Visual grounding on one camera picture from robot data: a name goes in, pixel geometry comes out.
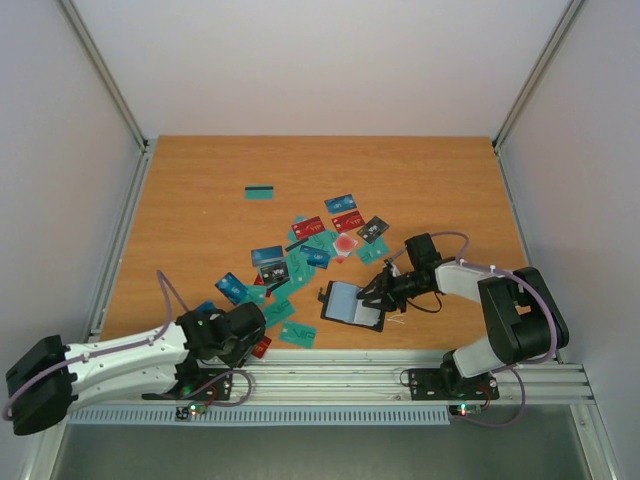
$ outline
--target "wooden table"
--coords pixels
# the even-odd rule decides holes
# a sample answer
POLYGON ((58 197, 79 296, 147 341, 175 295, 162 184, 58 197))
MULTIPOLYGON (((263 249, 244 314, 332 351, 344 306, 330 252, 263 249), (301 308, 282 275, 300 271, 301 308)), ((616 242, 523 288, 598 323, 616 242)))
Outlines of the wooden table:
MULTIPOLYGON (((472 239, 469 260, 524 265, 488 138, 161 137, 102 338, 163 322, 157 268, 192 308, 207 299, 231 308, 214 287, 217 280, 231 271, 253 283, 251 249, 287 245, 296 215, 320 215, 332 227, 324 200, 347 193, 365 220, 378 215, 391 225, 384 238, 392 252, 420 233, 461 230, 472 239), (275 198, 245 200, 248 184, 273 184, 275 198)), ((355 231, 352 236, 362 241, 355 231)), ((455 237, 435 241, 443 256, 455 255, 461 246, 455 237)), ((398 264, 410 267, 406 255, 398 264)), ((381 268, 382 260, 365 266, 352 255, 343 264, 318 269, 312 282, 290 297, 296 309, 290 320, 318 329, 314 348, 450 349, 485 334, 480 306, 453 296, 443 298, 438 314, 410 308, 400 319, 404 323, 387 321, 383 333, 320 319, 316 297, 329 280, 364 286, 381 268)), ((437 306, 432 295, 415 302, 437 306)), ((267 332, 272 347, 292 347, 277 339, 280 328, 267 332)))

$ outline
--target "purple cable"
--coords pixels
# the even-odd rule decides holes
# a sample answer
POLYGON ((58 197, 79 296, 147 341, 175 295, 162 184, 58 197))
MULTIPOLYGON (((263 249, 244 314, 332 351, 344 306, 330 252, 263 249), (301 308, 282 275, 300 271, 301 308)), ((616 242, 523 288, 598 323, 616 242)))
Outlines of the purple cable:
POLYGON ((456 420, 464 420, 465 422, 473 423, 475 425, 480 425, 481 427, 489 427, 489 428, 506 428, 518 422, 522 418, 522 414, 524 413, 524 407, 527 401, 526 395, 524 393, 524 382, 522 381, 522 377, 520 376, 520 374, 517 371, 515 371, 513 368, 507 367, 507 370, 513 373, 518 379, 518 383, 520 384, 520 392, 522 394, 522 400, 520 401, 520 409, 518 410, 518 413, 516 413, 515 417, 513 417, 508 422, 504 422, 504 423, 483 422, 482 420, 476 420, 475 418, 463 417, 460 415, 453 415, 453 418, 456 420))
MULTIPOLYGON (((171 284, 171 282, 166 277, 166 275, 164 273, 162 273, 161 270, 157 270, 156 271, 156 276, 158 278, 158 282, 160 283, 160 289, 162 290, 162 295, 164 296, 164 304, 165 304, 165 308, 166 308, 166 312, 167 312, 167 320, 164 323, 164 325, 162 326, 162 328, 158 331, 158 333, 156 333, 153 336, 153 341, 156 341, 160 337, 162 337, 162 335, 165 334, 165 332, 167 331, 167 329, 169 328, 169 326, 173 322, 173 309, 171 308, 171 299, 169 298, 169 292, 167 292, 167 287, 169 287, 171 292, 175 295, 176 300, 178 300, 178 303, 180 303, 182 308, 184 308, 185 312, 189 311, 189 308, 187 307, 186 303, 184 303, 184 300, 182 300, 182 298, 178 294, 177 290, 171 284)), ((104 350, 99 350, 97 352, 90 352, 88 354, 88 357, 86 357, 86 360, 88 360, 90 358, 101 357, 102 355, 108 355, 110 353, 123 352, 123 351, 129 350, 131 348, 141 347, 143 345, 148 345, 148 344, 149 344, 149 340, 145 339, 145 340, 139 340, 137 342, 129 343, 127 345, 119 345, 117 347, 105 348, 104 350)), ((16 390, 14 392, 14 394, 11 395, 11 397, 9 397, 9 400, 7 400, 7 403, 5 403, 4 407, 2 407, 2 418, 3 418, 3 420, 6 420, 6 421, 13 420, 13 417, 9 413, 9 411, 11 410, 11 406, 27 390, 29 390, 31 387, 33 387, 40 380, 42 380, 43 378, 45 378, 48 375, 51 375, 53 372, 55 372, 57 370, 60 370, 61 368, 68 367, 69 365, 73 365, 74 363, 78 363, 78 362, 81 362, 83 360, 85 360, 85 356, 84 355, 78 355, 76 357, 69 358, 68 360, 63 360, 62 362, 56 363, 55 365, 52 365, 51 367, 46 368, 42 372, 40 372, 37 375, 31 377, 18 390, 16 390)))
POLYGON ((216 383, 218 380, 221 380, 222 378, 226 377, 229 374, 236 374, 236 373, 238 375, 244 377, 244 379, 247 381, 247 385, 248 385, 247 386, 247 393, 245 393, 242 397, 240 397, 240 400, 237 400, 235 402, 221 402, 221 401, 215 401, 214 400, 209 405, 213 405, 214 407, 237 407, 239 405, 242 405, 247 400, 249 400, 249 397, 251 396, 251 392, 253 391, 253 381, 251 380, 251 376, 245 370, 229 370, 227 372, 221 373, 220 375, 218 375, 216 377, 213 377, 211 380, 209 380, 207 383, 205 383, 204 385, 199 387, 197 390, 194 390, 189 395, 185 395, 182 398, 176 398, 176 397, 172 397, 171 395, 166 395, 166 394, 164 394, 162 396, 164 398, 168 398, 170 400, 188 400, 189 398, 196 396, 197 394, 199 394, 203 390, 206 390, 211 385, 216 383))

